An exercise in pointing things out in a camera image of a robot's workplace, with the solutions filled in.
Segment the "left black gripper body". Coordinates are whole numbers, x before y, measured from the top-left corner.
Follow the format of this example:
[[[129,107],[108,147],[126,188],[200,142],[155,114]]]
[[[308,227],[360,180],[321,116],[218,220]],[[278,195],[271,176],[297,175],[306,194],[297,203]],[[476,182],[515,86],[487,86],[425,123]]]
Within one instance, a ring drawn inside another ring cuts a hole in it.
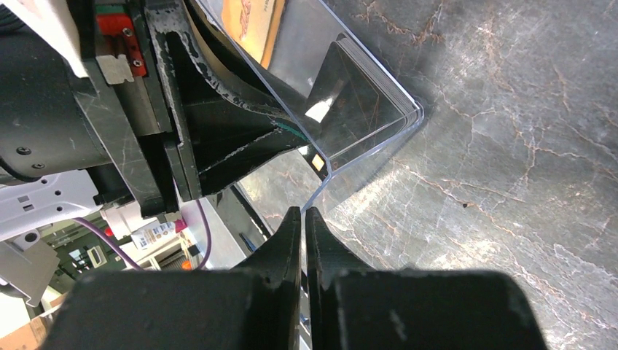
[[[175,212],[200,194],[169,47],[189,49],[182,1],[70,1],[85,78],[70,81],[103,150],[87,173],[102,206],[138,204],[142,217]]]

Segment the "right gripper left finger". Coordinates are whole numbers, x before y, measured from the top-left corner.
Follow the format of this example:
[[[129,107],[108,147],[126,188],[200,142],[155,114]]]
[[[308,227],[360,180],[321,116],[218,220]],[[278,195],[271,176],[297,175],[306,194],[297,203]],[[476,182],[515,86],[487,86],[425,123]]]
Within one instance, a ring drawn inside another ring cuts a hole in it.
[[[302,215],[229,270],[98,272],[60,307],[44,349],[297,349]]]

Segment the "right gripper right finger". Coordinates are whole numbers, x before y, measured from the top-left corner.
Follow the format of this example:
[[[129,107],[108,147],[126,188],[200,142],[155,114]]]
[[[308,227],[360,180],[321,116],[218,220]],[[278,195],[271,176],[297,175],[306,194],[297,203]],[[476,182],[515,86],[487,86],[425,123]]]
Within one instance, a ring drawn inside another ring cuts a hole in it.
[[[505,273],[370,267],[305,215],[315,349],[545,349],[528,300]]]

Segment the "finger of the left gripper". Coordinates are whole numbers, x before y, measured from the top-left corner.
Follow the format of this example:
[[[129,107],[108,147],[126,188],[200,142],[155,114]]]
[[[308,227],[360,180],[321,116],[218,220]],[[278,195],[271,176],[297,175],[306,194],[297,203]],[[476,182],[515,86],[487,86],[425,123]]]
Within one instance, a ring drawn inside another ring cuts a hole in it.
[[[308,138],[196,1],[146,1],[144,15],[183,196],[219,193]]]

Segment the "dark card stack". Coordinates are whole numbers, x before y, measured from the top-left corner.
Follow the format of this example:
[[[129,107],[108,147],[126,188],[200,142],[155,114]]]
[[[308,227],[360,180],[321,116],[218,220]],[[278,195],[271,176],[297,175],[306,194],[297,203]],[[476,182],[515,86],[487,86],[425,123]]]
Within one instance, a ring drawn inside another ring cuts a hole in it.
[[[355,158],[419,121],[412,96],[352,38],[333,41],[301,110],[328,158]]]

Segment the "clear plastic card box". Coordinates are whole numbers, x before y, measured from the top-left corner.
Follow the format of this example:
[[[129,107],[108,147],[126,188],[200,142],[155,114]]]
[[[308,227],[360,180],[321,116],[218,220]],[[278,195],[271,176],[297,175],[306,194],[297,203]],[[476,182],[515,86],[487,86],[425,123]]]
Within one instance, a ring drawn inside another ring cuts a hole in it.
[[[219,30],[296,123],[303,157],[334,187],[348,169],[360,184],[375,154],[417,131],[422,105],[323,1],[199,1]]]

